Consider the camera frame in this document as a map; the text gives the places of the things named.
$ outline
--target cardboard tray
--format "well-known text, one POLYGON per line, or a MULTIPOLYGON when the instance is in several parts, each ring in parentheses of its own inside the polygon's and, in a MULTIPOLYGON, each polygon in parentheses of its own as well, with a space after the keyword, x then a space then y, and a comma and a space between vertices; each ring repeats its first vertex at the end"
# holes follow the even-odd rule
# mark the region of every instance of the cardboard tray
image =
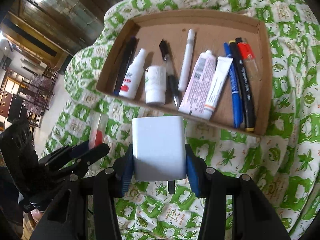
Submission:
MULTIPOLYGON (((247 70, 252 69, 253 64, 246 64, 246 68, 247 70)), ((185 118, 204 122, 214 127, 239 131, 253 136, 261 136, 265 133, 268 126, 272 93, 271 81, 271 52, 264 22, 235 13, 192 9, 165 11, 128 20, 110 50, 96 89, 110 97, 121 98, 124 101, 134 103, 138 106, 151 108, 164 113, 181 115, 185 118), (190 76, 201 52, 210 49, 216 57, 224 56, 224 42, 229 42, 237 37, 247 39, 255 54, 261 77, 261 80, 256 78, 251 80, 256 113, 256 126, 253 133, 245 132, 244 127, 239 129, 233 128, 233 110, 229 78, 224 85, 216 112, 210 120, 204 120, 178 112, 169 93, 166 93, 166 104, 164 106, 147 106, 145 104, 144 76, 134 100, 113 95, 123 50, 131 36, 136 36, 138 39, 135 54, 137 54, 141 48, 146 49, 148 52, 144 65, 145 69, 150 65, 161 65, 163 63, 159 43, 161 39, 166 40, 170 46, 169 49, 171 50, 173 67, 179 80, 188 30, 190 28, 196 31, 190 76)))

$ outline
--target barcode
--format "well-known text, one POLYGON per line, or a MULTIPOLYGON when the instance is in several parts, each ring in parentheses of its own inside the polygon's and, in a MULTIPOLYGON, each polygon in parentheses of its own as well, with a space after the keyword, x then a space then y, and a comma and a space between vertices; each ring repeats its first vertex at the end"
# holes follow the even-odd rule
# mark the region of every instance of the barcode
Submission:
POLYGON ((196 72, 194 78, 196 78, 197 80, 200 80, 201 74, 199 74, 199 73, 196 72))
POLYGON ((204 69, 204 65, 205 65, 205 58, 200 58, 199 59, 199 64, 197 66, 197 71, 199 71, 200 73, 202 73, 203 69, 204 69))

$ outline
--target red label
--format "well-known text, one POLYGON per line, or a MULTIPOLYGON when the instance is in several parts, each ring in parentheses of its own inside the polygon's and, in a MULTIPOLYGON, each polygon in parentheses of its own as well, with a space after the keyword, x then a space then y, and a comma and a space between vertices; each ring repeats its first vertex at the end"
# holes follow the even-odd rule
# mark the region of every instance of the red label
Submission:
POLYGON ((244 60, 254 59, 254 54, 253 54, 252 49, 248 43, 239 42, 237 45, 240 50, 241 56, 244 60))
POLYGON ((120 90, 128 92, 129 87, 127 85, 122 85, 120 90))

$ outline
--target white marker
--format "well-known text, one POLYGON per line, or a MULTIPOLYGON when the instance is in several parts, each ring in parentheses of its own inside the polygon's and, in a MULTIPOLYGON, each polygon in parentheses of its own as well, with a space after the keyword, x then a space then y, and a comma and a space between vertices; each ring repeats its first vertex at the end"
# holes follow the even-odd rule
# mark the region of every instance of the white marker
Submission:
POLYGON ((189 72, 191 66, 191 58, 193 52, 193 44, 195 42, 195 31, 193 29, 189 30, 186 50, 184 52, 183 63, 181 67, 181 74, 179 79, 178 90, 186 91, 189 79, 189 72))

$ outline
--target white plastic bottle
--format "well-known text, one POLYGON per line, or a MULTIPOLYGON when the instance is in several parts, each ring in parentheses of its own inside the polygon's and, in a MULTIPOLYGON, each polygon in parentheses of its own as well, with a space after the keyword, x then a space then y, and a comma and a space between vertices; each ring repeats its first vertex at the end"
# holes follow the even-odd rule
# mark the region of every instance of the white plastic bottle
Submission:
POLYGON ((162 106, 165 103, 167 70, 164 66, 150 66, 146 69, 146 104, 162 106))
POLYGON ((125 74, 119 95, 125 98, 134 99, 143 75, 143 65, 147 57, 145 49, 140 49, 125 74))

